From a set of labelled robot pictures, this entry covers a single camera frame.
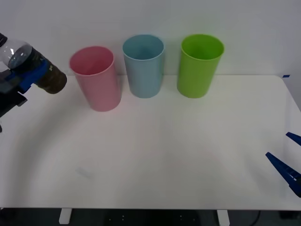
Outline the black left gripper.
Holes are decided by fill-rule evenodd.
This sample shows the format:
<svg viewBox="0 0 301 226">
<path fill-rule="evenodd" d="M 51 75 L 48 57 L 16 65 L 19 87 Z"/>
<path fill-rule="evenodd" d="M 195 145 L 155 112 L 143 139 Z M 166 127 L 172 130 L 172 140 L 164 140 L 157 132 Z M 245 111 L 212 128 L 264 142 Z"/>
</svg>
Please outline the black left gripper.
<svg viewBox="0 0 301 226">
<path fill-rule="evenodd" d="M 7 82 L 17 87 L 21 93 L 25 93 L 32 84 L 42 78 L 47 71 L 47 63 L 42 64 L 31 71 L 18 73 L 17 71 L 10 71 L 11 74 L 7 76 Z M 18 91 L 12 91 L 6 94 L 0 94 L 0 117 L 8 113 L 15 106 L 22 106 L 27 99 Z"/>
</svg>

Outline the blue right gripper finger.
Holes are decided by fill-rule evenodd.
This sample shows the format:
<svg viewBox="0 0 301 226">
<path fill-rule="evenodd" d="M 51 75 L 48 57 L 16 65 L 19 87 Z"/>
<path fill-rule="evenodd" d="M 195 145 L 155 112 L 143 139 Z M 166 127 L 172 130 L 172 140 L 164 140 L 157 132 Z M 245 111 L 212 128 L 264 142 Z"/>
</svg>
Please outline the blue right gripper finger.
<svg viewBox="0 0 301 226">
<path fill-rule="evenodd" d="M 284 162 L 279 160 L 270 152 L 267 152 L 266 157 L 282 176 L 282 178 L 287 182 L 290 189 L 298 196 L 301 196 L 301 174 L 295 171 L 293 168 L 286 165 Z"/>
<path fill-rule="evenodd" d="M 301 145 L 301 136 L 296 135 L 296 134 L 291 133 L 291 132 L 287 132 L 286 136 L 289 137 L 294 142 L 296 142 L 298 145 Z"/>
</svg>

